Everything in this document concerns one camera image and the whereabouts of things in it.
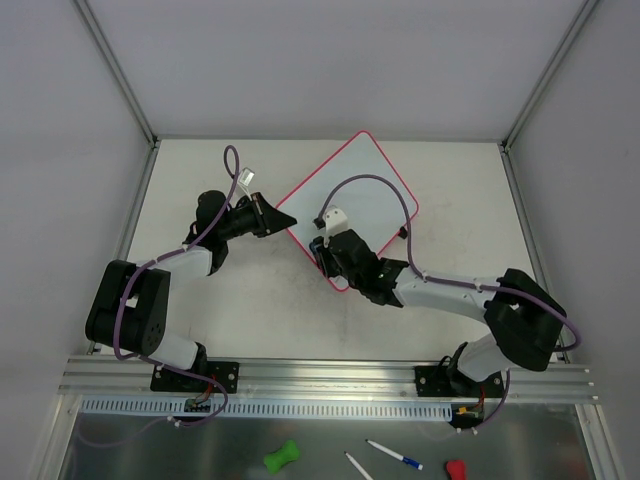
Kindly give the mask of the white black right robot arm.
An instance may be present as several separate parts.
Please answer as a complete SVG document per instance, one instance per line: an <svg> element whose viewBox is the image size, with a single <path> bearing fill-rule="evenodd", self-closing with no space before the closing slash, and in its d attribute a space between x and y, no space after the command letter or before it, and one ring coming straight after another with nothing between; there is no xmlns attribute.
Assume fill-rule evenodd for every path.
<svg viewBox="0 0 640 480"><path fill-rule="evenodd" d="M418 274L407 261L377 256L353 230L317 237L310 250L325 277L343 277L374 304L426 307L486 325L488 334L462 343L438 377L458 396L475 395L512 367L543 372L556 351L566 313L521 270L489 281Z"/></svg>

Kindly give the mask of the blue whiteboard eraser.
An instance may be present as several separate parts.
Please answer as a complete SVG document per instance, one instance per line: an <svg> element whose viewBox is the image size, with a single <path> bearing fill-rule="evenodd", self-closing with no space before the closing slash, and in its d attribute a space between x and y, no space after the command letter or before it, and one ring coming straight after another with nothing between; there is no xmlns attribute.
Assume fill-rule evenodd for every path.
<svg viewBox="0 0 640 480"><path fill-rule="evenodd" d="M309 249L315 259L321 258L324 252L324 239L322 237L314 238L309 244Z"/></svg>

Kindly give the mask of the pink framed whiteboard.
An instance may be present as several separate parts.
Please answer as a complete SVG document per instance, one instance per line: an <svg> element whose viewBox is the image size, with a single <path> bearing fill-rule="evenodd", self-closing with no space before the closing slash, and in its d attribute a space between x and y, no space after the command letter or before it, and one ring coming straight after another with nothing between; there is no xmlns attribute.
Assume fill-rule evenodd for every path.
<svg viewBox="0 0 640 480"><path fill-rule="evenodd" d="M360 131L343 144L278 204L297 219L289 235L308 258L309 244L323 232L313 224L323 204L344 211L348 226L376 254L419 212L417 198L375 138Z"/></svg>

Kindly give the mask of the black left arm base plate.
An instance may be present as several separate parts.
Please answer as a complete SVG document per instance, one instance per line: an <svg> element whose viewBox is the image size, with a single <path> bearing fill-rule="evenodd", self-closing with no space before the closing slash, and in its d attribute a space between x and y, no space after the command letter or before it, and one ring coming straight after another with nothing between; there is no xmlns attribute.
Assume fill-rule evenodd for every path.
<svg viewBox="0 0 640 480"><path fill-rule="evenodd" d="M195 372L195 375L211 378L218 382L228 394L235 394L239 379L239 367L238 362L209 360L207 366L201 371ZM203 393L208 387L212 387L214 393L220 391L218 387L204 380L159 367L154 369L150 383L151 391L163 393L196 394Z"/></svg>

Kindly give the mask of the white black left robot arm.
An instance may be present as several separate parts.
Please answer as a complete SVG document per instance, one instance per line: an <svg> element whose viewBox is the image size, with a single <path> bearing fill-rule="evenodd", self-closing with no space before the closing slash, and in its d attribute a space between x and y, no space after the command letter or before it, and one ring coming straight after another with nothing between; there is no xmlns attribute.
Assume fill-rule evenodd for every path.
<svg viewBox="0 0 640 480"><path fill-rule="evenodd" d="M106 266L85 323L88 340L174 368L188 390L208 381L203 345L167 327L170 291L216 273L228 255L228 242L245 234L263 238L297 224L270 205L261 193L231 206L217 190L202 193L195 221L183 246L148 263L113 260Z"/></svg>

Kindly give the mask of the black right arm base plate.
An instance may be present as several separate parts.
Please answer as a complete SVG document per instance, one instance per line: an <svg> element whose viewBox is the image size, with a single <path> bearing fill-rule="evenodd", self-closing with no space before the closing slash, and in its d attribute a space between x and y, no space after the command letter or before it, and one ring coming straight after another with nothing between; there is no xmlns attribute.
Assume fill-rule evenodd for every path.
<svg viewBox="0 0 640 480"><path fill-rule="evenodd" d="M447 365L415 366L414 384L419 397L439 398L486 398L503 396L504 380L499 372L491 374L482 382L474 381Z"/></svg>

